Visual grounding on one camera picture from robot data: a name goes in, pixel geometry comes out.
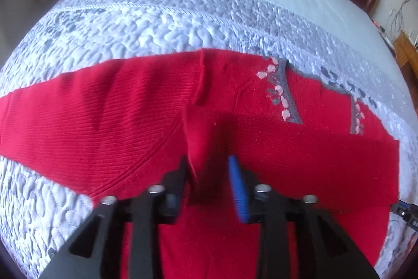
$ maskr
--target mattress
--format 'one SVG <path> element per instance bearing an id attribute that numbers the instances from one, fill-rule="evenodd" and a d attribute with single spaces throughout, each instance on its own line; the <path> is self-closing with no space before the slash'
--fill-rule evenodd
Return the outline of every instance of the mattress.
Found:
<path id="1" fill-rule="evenodd" d="M 400 199 L 418 203 L 418 120 L 406 84 L 368 16 L 349 0 L 60 0 L 0 72 L 0 96 L 115 58 L 220 48 L 287 58 L 350 92 L 400 140 Z M 78 195 L 0 157 L 0 237 L 38 278 L 92 209 Z M 375 268 L 388 278 L 413 231 L 391 215 Z"/>

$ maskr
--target cable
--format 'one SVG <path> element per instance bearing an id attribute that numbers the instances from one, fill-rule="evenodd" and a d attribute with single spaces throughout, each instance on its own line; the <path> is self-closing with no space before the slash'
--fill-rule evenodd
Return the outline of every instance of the cable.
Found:
<path id="1" fill-rule="evenodd" d="M 403 27 L 404 27 L 404 22 L 403 22 L 403 7 L 409 1 L 410 0 L 404 0 L 404 2 L 401 4 L 399 10 L 396 12 L 396 15 L 394 16 L 394 18 L 392 20 L 392 23 L 390 25 L 390 33 L 392 35 L 393 35 L 394 32 L 399 33 L 401 30 L 403 30 Z"/>

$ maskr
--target silver screw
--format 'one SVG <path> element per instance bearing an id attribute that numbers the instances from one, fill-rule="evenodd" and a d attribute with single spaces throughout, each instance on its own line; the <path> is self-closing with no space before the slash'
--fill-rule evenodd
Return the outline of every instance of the silver screw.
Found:
<path id="1" fill-rule="evenodd" d="M 271 187 L 268 184 L 258 184 L 254 187 L 257 193 L 268 193 L 271 191 Z"/>
<path id="2" fill-rule="evenodd" d="M 148 193 L 151 194 L 161 194 L 166 190 L 162 184 L 155 184 L 153 186 L 148 187 Z"/>
<path id="3" fill-rule="evenodd" d="M 114 204 L 116 202 L 116 197 L 108 195 L 102 199 L 103 204 Z"/>
<path id="4" fill-rule="evenodd" d="M 306 204 L 315 204 L 319 201 L 318 197 L 313 194 L 305 195 L 303 200 L 304 200 L 304 203 Z"/>

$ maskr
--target quilted bedspread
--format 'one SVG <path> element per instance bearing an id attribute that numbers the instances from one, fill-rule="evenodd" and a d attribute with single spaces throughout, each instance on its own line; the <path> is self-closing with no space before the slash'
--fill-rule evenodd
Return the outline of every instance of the quilted bedspread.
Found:
<path id="1" fill-rule="evenodd" d="M 400 198 L 416 201 L 418 127 L 409 94 L 338 37 L 263 0 L 60 0 L 1 70 L 0 96 L 110 59 L 202 47 L 287 58 L 350 92 L 400 140 Z M 91 209 L 88 197 L 0 157 L 0 237 L 28 278 L 39 277 Z M 412 237 L 390 217 L 375 267 L 382 278 Z"/>

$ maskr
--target red sweater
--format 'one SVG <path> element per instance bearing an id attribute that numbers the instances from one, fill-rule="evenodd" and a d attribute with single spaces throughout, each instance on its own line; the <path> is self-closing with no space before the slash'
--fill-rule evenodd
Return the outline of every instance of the red sweater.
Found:
<path id="1" fill-rule="evenodd" d="M 372 264 L 398 200 L 398 143 L 380 121 L 274 58 L 112 60 L 1 98 L 0 129 L 1 155 L 95 203 L 138 195 L 187 154 L 187 207 L 159 227 L 166 279 L 254 278 L 258 227 L 238 222 L 229 155 L 282 195 L 317 195 Z"/>

